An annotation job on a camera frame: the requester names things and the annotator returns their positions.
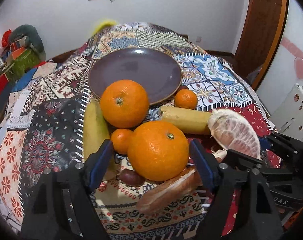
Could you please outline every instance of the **wooden door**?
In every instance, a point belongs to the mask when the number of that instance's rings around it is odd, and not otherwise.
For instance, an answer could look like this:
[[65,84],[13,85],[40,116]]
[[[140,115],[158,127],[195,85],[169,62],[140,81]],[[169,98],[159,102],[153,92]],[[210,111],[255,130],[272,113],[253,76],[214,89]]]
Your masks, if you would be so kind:
[[[250,0],[244,29],[235,53],[237,73],[242,78],[246,78],[249,73],[263,65],[271,49],[272,54],[276,51],[286,19],[281,14],[282,10],[285,12],[284,8],[288,7],[287,1]],[[277,44],[272,48],[275,38]]]

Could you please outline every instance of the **tangerine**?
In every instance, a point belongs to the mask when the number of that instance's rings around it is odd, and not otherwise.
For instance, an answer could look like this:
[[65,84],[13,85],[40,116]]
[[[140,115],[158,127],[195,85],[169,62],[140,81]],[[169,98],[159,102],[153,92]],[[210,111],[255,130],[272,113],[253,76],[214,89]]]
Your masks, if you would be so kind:
[[198,103],[197,96],[189,89],[181,89],[175,96],[175,106],[180,108],[195,109]]
[[111,141],[117,153],[127,155],[129,141],[133,131],[129,129],[117,129],[111,134]]
[[176,177],[188,163],[188,141],[171,123],[150,121],[133,132],[128,158],[134,170],[149,180]]
[[101,96],[102,115],[117,128],[140,124],[149,108],[144,88],[132,80],[119,80],[109,85]]

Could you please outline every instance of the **tablecloth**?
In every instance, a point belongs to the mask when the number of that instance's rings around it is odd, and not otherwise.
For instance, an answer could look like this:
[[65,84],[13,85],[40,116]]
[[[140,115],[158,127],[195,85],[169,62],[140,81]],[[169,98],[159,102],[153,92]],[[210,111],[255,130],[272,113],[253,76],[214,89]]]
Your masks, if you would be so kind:
[[[20,81],[21,86],[11,94],[2,123],[5,136],[0,145],[0,210],[16,229],[20,229],[32,187],[43,170],[61,171],[82,161],[83,117],[92,98],[87,82],[91,66],[104,55],[129,47],[153,48],[173,57],[181,66],[182,84],[197,95],[198,111],[230,108],[246,117],[258,135],[270,133],[256,94],[224,59],[158,25],[134,22],[105,28],[64,64],[52,65],[36,76],[27,73],[30,80],[26,82],[23,77],[25,81]],[[152,106],[145,121],[157,120],[159,107],[164,104],[173,106],[173,97]],[[218,149],[213,138],[198,139],[207,151]],[[279,158],[273,153],[262,152],[261,156],[266,165],[279,167]],[[115,161],[119,170],[131,168],[127,157],[116,155]],[[132,188],[116,177],[102,182],[90,196],[111,239],[188,239],[195,234],[212,196],[199,188],[154,215],[140,214],[135,209],[136,201],[155,186],[146,182]],[[233,227],[236,196],[223,234]],[[73,218],[68,219],[72,230],[82,235]]]

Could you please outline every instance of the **screw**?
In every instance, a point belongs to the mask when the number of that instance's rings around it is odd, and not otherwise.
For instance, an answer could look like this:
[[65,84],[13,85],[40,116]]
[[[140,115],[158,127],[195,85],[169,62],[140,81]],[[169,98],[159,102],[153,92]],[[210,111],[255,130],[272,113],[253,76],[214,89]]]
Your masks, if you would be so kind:
[[43,171],[43,173],[46,174],[46,175],[48,175],[50,172],[51,172],[51,169],[49,169],[49,168],[46,168]]
[[258,170],[258,169],[253,168],[253,169],[252,169],[252,173],[254,173],[255,175],[258,175],[260,172],[259,172],[259,170]]
[[76,163],[75,168],[80,170],[83,166],[83,163]]
[[224,169],[227,169],[228,168],[228,165],[226,163],[220,163],[219,164],[219,167],[224,170]]

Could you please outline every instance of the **plate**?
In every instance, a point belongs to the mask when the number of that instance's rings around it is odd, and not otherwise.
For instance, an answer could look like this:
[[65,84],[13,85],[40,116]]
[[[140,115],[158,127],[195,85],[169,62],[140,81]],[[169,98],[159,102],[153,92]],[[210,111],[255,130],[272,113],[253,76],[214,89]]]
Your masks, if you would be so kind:
[[182,78],[180,66],[167,54],[155,49],[128,48],[97,61],[90,69],[88,83],[92,93],[100,98],[110,84],[130,79],[144,87],[149,104],[154,105],[172,96]]

